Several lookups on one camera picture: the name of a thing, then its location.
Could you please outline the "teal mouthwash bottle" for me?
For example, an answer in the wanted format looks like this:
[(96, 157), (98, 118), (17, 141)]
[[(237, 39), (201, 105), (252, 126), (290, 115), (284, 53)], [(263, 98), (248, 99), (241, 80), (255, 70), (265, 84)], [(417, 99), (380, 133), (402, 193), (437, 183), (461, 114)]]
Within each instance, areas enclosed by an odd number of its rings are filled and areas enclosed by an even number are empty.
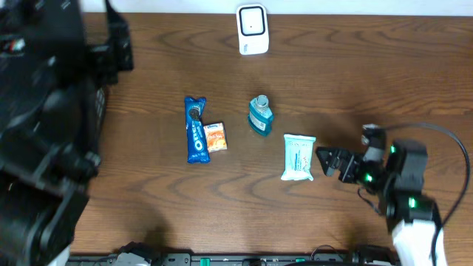
[(251, 128), (262, 136), (268, 136), (272, 131), (273, 113), (269, 107), (266, 95), (258, 95), (248, 104), (248, 123)]

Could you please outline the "blue Oreo cookie pack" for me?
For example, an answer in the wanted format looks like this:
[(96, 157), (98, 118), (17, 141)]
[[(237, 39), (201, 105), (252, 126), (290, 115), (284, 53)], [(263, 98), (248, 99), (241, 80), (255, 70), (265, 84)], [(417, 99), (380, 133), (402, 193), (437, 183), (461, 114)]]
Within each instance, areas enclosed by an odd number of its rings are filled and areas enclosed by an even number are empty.
[(206, 105), (206, 99), (185, 97), (184, 104), (186, 114), (188, 163), (209, 163), (211, 159), (202, 123), (202, 114)]

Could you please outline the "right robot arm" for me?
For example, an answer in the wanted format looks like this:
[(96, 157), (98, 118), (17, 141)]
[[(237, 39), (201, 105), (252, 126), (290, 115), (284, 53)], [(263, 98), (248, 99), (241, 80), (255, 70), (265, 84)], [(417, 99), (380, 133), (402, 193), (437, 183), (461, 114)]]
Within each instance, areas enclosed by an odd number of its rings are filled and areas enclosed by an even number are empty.
[(445, 265), (443, 234), (437, 203), (422, 193), (428, 155), (424, 144), (384, 138), (370, 140), (363, 153), (336, 147), (318, 147), (316, 155), (324, 174), (340, 172), (343, 183), (357, 184), (378, 197), (374, 205), (387, 221), (402, 265)]

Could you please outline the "white wet wipes pack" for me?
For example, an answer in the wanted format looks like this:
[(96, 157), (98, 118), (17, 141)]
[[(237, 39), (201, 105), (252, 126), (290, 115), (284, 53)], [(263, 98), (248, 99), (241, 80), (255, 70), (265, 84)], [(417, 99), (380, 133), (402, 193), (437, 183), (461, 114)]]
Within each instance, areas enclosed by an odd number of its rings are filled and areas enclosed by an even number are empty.
[(313, 181), (310, 168), (312, 163), (313, 145), (316, 137), (284, 134), (285, 139), (285, 170), (281, 176), (284, 181)]

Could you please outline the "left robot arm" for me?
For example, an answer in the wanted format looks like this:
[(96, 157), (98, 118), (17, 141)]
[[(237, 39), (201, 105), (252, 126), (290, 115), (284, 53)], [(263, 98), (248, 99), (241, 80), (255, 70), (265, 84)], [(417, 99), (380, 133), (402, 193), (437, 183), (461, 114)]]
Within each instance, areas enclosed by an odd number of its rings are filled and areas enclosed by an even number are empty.
[(86, 39), (78, 1), (1, 7), (1, 263), (65, 264), (101, 164), (109, 88), (134, 67), (129, 25), (106, 6)]

